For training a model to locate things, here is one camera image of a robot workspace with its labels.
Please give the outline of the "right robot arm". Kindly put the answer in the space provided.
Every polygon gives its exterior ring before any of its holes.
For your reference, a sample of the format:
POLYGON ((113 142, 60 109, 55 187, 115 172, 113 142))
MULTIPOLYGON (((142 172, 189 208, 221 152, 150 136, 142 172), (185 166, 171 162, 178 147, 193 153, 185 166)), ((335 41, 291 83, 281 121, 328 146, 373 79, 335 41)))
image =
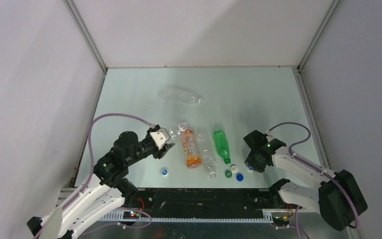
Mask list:
POLYGON ((269 133, 254 130, 243 140, 250 149, 246 166, 263 173, 267 166, 282 169, 303 182, 278 180, 269 187, 269 200, 275 208, 286 204, 318 213, 333 229, 343 231, 357 222, 368 208, 355 177, 347 170, 335 172, 309 162, 283 141, 269 133))

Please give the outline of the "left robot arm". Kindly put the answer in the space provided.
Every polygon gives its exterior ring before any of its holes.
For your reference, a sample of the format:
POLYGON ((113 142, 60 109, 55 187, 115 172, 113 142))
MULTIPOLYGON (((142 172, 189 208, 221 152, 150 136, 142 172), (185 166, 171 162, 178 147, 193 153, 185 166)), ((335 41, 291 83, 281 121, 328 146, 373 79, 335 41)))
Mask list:
POLYGON ((155 125, 147 130, 143 140, 136 133, 125 131, 112 148, 93 166, 90 176, 56 209, 40 218, 32 217, 27 227, 35 239, 44 238, 49 220, 58 219, 51 230, 54 239, 76 239, 88 227, 110 211, 137 202, 138 189, 128 179, 129 167, 152 156, 161 159, 174 146, 168 131, 155 125))

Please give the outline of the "blue bottle cap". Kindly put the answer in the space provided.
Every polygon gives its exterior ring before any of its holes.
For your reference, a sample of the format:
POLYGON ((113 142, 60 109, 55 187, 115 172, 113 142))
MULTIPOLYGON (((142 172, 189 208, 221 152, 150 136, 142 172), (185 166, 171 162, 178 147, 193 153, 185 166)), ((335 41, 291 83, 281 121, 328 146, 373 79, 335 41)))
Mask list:
POLYGON ((238 182, 242 182, 244 180, 244 176, 241 173, 236 174, 236 180, 238 182))

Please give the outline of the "green bottle cap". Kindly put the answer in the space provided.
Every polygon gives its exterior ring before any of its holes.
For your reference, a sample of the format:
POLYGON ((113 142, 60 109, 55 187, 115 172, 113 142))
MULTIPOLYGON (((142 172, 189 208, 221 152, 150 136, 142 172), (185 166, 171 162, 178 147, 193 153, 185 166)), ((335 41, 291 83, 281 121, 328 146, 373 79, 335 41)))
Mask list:
POLYGON ((224 175, 226 178, 232 178, 233 173, 230 170, 225 170, 224 175))

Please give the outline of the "green plastic bottle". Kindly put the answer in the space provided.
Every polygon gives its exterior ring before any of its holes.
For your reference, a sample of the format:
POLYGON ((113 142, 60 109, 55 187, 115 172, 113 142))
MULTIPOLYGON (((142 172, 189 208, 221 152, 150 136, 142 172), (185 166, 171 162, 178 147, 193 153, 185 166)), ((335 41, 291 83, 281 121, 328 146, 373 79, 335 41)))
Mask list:
POLYGON ((214 131, 212 137, 214 140, 217 154, 220 156, 220 158, 226 165, 230 164, 230 150, 225 132, 223 130, 214 131))

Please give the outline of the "orange label bottle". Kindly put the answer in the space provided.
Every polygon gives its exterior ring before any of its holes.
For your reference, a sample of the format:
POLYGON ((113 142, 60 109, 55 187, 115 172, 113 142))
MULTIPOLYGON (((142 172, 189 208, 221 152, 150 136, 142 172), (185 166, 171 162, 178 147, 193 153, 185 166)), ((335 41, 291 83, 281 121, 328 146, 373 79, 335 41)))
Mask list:
POLYGON ((182 145, 187 168, 192 169, 199 167, 201 165, 201 157, 196 146, 195 134, 192 130, 186 129, 184 131, 182 145))

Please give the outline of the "blue white cap left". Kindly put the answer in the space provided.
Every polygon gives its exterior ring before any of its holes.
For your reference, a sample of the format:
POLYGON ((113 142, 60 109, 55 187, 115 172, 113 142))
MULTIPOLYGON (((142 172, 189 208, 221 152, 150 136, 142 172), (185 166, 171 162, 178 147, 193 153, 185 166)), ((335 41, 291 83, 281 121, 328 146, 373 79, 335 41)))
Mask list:
POLYGON ((168 175, 169 175, 169 171, 168 171, 168 169, 167 169, 167 168, 163 168, 163 169, 161 170, 161 175, 164 176, 164 177, 168 176, 168 175))

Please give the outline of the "right circuit board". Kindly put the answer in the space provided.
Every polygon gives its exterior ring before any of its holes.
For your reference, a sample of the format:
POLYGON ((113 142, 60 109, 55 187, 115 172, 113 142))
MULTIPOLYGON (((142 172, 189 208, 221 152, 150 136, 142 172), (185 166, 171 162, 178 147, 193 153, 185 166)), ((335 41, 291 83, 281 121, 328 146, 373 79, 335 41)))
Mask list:
POLYGON ((290 216, 273 216, 272 225, 274 227, 288 227, 290 225, 292 217, 290 216))

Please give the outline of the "circuit board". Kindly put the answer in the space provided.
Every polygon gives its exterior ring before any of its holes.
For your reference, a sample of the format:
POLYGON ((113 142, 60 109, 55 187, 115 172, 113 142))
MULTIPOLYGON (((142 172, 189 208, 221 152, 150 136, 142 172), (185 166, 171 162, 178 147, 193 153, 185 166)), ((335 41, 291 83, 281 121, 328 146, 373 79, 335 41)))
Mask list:
POLYGON ((133 212, 133 211, 124 211, 123 213, 123 219, 124 220, 132 220, 132 219, 139 219, 140 213, 133 212))
POLYGON ((273 216, 272 225, 274 227, 288 227, 290 225, 292 217, 290 216, 273 216))

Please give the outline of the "left circuit board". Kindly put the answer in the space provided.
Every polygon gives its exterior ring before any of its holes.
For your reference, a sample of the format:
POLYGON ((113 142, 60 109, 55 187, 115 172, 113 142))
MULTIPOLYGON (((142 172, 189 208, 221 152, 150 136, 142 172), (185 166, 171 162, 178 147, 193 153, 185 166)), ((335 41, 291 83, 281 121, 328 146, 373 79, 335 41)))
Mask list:
POLYGON ((139 219, 140 213, 133 212, 133 211, 124 211, 123 213, 123 219, 124 220, 132 220, 132 219, 139 219))

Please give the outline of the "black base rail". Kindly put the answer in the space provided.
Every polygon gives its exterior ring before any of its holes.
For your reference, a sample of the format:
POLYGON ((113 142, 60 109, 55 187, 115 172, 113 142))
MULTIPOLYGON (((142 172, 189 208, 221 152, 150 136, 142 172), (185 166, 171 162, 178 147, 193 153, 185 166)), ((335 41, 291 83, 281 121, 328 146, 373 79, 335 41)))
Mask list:
POLYGON ((288 208, 278 194, 262 188, 139 188, 127 208, 159 219, 265 219, 263 210, 288 208))

